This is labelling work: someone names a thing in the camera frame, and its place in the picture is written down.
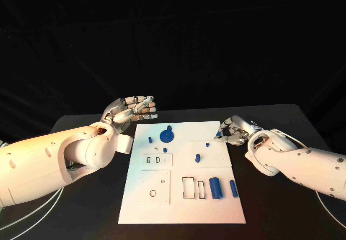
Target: cable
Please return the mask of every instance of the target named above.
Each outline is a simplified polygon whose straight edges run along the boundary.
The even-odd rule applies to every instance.
[[[287,135],[284,132],[279,132],[279,133],[284,134],[288,138],[291,138],[291,139],[304,147],[304,149],[308,148],[294,137],[291,137],[290,135]],[[317,191],[316,191],[316,195],[317,195],[320,204],[321,204],[321,206],[324,207],[328,215],[333,217],[333,219],[337,221],[337,223],[346,228],[346,226],[340,223],[340,221],[337,220],[337,218],[333,216],[333,214],[330,213],[328,209],[326,208],[326,205],[324,205],[324,203],[323,203],[323,200],[321,200],[321,198],[320,198],[320,195],[318,195],[318,192],[317,192]]]
[[[318,201],[320,201],[320,203],[321,203],[321,206],[324,207],[327,213],[330,214],[330,216],[333,217],[333,219],[339,222],[339,224],[346,228],[346,226],[340,223],[340,221],[336,219],[336,217],[334,217],[333,214],[330,213],[328,209],[326,208],[324,203],[323,203],[323,200],[321,200],[321,198],[320,198],[320,195],[318,195],[318,192],[317,192],[317,191],[316,191],[316,194],[317,194],[317,197],[318,197]]]
[[[4,226],[3,228],[0,228],[0,231],[3,231],[6,228],[8,228],[10,226],[13,226],[14,224],[17,224],[19,222],[21,222],[26,218],[29,218],[53,200],[53,198],[56,197],[59,191],[62,191],[62,188],[56,191],[56,193],[53,194],[53,196],[50,197],[50,199],[44,202],[44,204],[30,213],[27,214],[23,218],[20,218],[17,221],[14,221],[11,224],[8,224],[7,226]]]
[[[19,238],[23,234],[26,234],[26,233],[36,227],[36,225],[42,222],[42,220],[46,218],[47,214],[49,214],[50,211],[53,210],[53,208],[55,208],[55,206],[56,206],[56,203],[57,203],[57,201],[59,201],[59,199],[60,199],[62,194],[63,194],[63,188],[60,189],[59,197],[57,197],[57,199],[56,199],[56,201],[55,201],[55,203],[53,203],[53,205],[52,205],[47,213],[46,213],[44,216],[42,217],[42,219],[30,226],[30,228],[29,228],[26,231],[23,231],[23,232],[21,232],[14,238],[11,238],[10,240],[14,240],[14,239]]]

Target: circular hole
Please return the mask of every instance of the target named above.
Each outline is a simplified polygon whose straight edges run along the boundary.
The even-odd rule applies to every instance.
[[[17,165],[16,165],[16,163],[14,163],[13,160],[8,161],[8,165],[10,165],[10,167],[11,167],[13,169],[17,167]]]
[[[155,190],[151,190],[150,192],[150,197],[154,197],[157,195],[157,191]]]

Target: silver robotic hand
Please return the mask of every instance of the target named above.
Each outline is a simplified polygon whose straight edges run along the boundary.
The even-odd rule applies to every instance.
[[[130,154],[134,139],[121,133],[131,122],[157,118],[153,100],[151,96],[118,99],[91,126],[0,148],[0,208],[72,184],[111,163],[115,152]]]
[[[228,129],[230,136],[223,136]],[[298,149],[288,138],[295,141]],[[346,156],[307,146],[279,130],[264,130],[255,122],[232,116],[220,125],[216,141],[241,146],[248,141],[246,159],[262,174],[279,172],[297,184],[346,201]]]

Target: black table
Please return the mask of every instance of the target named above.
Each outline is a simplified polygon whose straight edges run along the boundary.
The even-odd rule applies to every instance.
[[[137,124],[222,122],[232,115],[255,121],[267,130],[279,129],[308,147],[328,151],[295,105],[163,111],[158,119],[132,123],[125,134],[134,137]],[[52,133],[88,126],[99,119],[101,115],[65,116]],[[346,239],[346,229],[324,210],[316,192],[292,183],[281,173],[275,177],[261,174],[245,158],[245,145],[228,145],[228,150],[246,224],[118,224],[131,155],[117,152],[108,167],[65,188],[53,211],[19,239]],[[0,225],[21,218],[50,196],[7,207],[0,213]],[[346,206],[344,201],[328,196],[321,199],[333,206]],[[23,232],[50,206],[0,232],[1,239]]]

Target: white foam board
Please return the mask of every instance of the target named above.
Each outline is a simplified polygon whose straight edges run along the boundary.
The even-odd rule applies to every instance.
[[[160,141],[160,133],[171,126],[174,140]],[[228,147],[213,141],[220,122],[186,122],[138,125],[135,130],[131,161],[127,173],[119,224],[245,224],[241,198],[233,198],[229,181],[235,180]],[[171,164],[144,165],[145,155],[171,154]],[[168,176],[168,184],[158,184]],[[193,178],[193,199],[183,198],[183,178]],[[209,179],[219,178],[223,198],[212,198]],[[203,181],[205,199],[199,198]],[[168,194],[150,196],[151,189]]]

